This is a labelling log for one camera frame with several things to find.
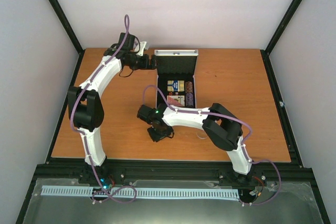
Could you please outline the aluminium poker case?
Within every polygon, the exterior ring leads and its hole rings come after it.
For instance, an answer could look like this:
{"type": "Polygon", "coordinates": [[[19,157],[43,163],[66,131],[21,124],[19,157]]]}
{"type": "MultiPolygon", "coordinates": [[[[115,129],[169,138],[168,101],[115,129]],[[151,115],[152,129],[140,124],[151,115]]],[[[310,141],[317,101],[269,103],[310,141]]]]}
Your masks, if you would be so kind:
{"type": "MultiPolygon", "coordinates": [[[[194,85],[194,105],[196,107],[195,68],[198,58],[197,49],[156,49],[154,55],[157,60],[157,87],[163,93],[158,94],[157,105],[167,101],[168,80],[191,81],[194,85]]],[[[173,95],[186,95],[186,92],[173,92],[173,95]]]]}

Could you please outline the blue texas holdem card deck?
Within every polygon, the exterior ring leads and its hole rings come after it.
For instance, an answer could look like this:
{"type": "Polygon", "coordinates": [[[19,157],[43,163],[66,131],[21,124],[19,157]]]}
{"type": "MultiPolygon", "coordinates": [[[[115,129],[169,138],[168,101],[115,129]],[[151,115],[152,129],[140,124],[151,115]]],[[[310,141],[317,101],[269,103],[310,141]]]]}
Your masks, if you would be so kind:
{"type": "Polygon", "coordinates": [[[184,80],[168,80],[167,81],[167,91],[168,92],[184,92],[185,86],[184,80]]]}

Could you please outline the red playing card deck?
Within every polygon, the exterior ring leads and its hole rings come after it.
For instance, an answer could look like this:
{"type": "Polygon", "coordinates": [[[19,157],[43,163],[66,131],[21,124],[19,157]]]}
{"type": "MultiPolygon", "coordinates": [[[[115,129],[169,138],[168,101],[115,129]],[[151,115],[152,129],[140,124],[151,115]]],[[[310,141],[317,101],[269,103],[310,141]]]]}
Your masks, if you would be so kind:
{"type": "Polygon", "coordinates": [[[185,107],[185,96],[184,95],[168,95],[167,102],[169,105],[177,107],[185,107]]]}

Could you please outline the brown black poker chip stack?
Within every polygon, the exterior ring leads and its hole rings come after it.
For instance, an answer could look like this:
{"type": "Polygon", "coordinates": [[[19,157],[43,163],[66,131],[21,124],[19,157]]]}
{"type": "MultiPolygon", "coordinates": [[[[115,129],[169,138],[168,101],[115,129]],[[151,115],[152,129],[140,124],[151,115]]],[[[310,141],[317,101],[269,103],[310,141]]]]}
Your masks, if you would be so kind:
{"type": "Polygon", "coordinates": [[[185,82],[185,92],[186,93],[194,93],[194,85],[191,81],[185,82]]]}

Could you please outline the clear round tube lid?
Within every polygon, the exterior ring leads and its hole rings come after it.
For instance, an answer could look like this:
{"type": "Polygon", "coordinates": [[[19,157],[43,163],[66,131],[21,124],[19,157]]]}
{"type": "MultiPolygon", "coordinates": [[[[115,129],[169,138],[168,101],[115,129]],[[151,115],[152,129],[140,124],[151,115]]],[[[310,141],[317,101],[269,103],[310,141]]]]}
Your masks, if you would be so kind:
{"type": "Polygon", "coordinates": [[[205,132],[197,132],[196,135],[198,138],[203,139],[203,140],[208,138],[205,132]]]}

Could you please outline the purple poker chip tube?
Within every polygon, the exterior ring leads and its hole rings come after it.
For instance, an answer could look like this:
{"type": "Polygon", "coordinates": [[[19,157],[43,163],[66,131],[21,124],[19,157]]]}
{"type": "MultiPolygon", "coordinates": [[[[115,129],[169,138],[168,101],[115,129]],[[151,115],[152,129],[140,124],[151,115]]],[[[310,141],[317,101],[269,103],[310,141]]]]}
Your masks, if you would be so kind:
{"type": "Polygon", "coordinates": [[[194,94],[193,93],[186,93],[185,95],[185,107],[186,108],[194,108],[194,94]]]}

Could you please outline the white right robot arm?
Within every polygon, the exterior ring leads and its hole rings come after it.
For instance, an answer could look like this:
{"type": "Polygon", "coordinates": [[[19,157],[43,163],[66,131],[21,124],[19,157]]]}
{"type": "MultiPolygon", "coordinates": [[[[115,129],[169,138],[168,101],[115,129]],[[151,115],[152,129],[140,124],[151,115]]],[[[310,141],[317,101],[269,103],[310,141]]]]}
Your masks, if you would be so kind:
{"type": "Polygon", "coordinates": [[[250,173],[253,160],[247,153],[245,142],[251,135],[251,127],[219,103],[202,109],[166,104],[157,108],[142,105],[137,118],[150,126],[147,132],[154,142],[173,138],[175,126],[204,131],[217,148],[227,153],[234,172],[245,176],[250,173]]]}

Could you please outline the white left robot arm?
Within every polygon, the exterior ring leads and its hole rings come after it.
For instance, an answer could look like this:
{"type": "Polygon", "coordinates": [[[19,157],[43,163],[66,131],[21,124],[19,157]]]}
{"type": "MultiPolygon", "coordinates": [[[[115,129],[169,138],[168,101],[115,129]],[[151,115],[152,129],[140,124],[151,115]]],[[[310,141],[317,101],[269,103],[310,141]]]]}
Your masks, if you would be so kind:
{"type": "Polygon", "coordinates": [[[110,81],[125,66],[132,72],[155,69],[154,61],[145,53],[148,48],[146,41],[139,41],[134,35],[121,33],[119,42],[104,52],[93,73],[79,86],[70,86],[68,89],[70,127],[80,134],[85,162],[94,166],[90,176],[97,183],[104,183],[109,177],[109,170],[102,166],[106,154],[100,133],[104,119],[101,96],[110,81]]]}

